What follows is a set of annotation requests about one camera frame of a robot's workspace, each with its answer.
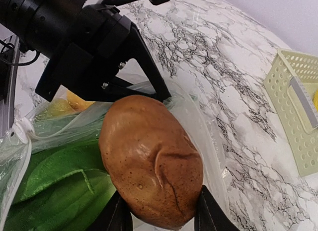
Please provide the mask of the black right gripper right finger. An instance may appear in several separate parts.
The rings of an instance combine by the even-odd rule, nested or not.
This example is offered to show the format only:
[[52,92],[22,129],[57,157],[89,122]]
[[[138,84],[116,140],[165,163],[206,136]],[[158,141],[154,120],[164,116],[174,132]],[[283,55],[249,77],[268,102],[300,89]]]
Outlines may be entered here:
[[223,212],[209,189],[202,185],[194,217],[195,231],[239,231]]

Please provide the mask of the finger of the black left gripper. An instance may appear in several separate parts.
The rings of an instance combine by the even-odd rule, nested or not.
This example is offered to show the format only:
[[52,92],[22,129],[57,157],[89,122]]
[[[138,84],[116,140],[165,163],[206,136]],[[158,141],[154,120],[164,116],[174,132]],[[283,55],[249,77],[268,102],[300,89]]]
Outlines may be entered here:
[[135,59],[138,62],[155,89],[156,93],[152,95],[152,98],[161,102],[170,98],[171,94],[135,24],[132,24],[130,27],[129,35],[125,40],[125,46],[126,58]]
[[130,95],[143,95],[146,97],[157,99],[156,93],[148,94],[148,93],[130,89],[129,87],[132,85],[133,84],[128,81],[125,81],[119,77],[115,77],[111,82],[103,83],[101,88],[104,90],[104,93],[106,96],[106,102],[115,102],[121,98],[130,96]]

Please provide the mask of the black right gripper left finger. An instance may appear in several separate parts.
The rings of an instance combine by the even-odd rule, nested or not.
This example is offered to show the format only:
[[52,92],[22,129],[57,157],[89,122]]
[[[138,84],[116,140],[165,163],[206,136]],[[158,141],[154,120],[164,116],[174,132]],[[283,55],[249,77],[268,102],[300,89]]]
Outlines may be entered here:
[[133,231],[130,209],[116,191],[96,220],[88,227],[89,231]]

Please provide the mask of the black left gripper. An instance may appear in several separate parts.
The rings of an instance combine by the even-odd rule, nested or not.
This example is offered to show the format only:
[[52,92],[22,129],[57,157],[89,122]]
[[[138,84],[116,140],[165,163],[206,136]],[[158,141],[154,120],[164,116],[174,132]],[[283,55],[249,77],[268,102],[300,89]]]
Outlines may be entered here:
[[86,0],[0,0],[0,22],[49,62],[36,93],[51,101],[60,86],[88,101],[106,102],[103,83],[111,82],[126,58],[132,23],[113,6]]

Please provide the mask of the brown fake potato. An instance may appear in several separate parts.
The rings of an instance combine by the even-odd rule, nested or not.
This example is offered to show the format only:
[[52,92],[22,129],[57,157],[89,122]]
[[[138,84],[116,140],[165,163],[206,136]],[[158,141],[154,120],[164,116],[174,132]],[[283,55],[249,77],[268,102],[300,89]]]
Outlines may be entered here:
[[203,161],[163,103],[141,95],[114,102],[99,148],[112,183],[137,218],[176,230],[194,217]]

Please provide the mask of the clear zip top bag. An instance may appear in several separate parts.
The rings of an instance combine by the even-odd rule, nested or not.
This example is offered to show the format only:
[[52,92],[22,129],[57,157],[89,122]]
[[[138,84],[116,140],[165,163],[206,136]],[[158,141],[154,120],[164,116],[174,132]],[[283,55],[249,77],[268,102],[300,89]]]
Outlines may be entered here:
[[0,145],[3,231],[234,231],[194,97],[131,95],[16,122]]

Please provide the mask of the yellow fake lemon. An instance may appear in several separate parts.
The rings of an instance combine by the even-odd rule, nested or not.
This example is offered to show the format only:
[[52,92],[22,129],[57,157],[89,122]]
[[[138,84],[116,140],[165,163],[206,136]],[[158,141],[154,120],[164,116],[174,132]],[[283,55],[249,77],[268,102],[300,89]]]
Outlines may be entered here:
[[314,104],[316,110],[318,110],[318,90],[314,94],[313,104]]

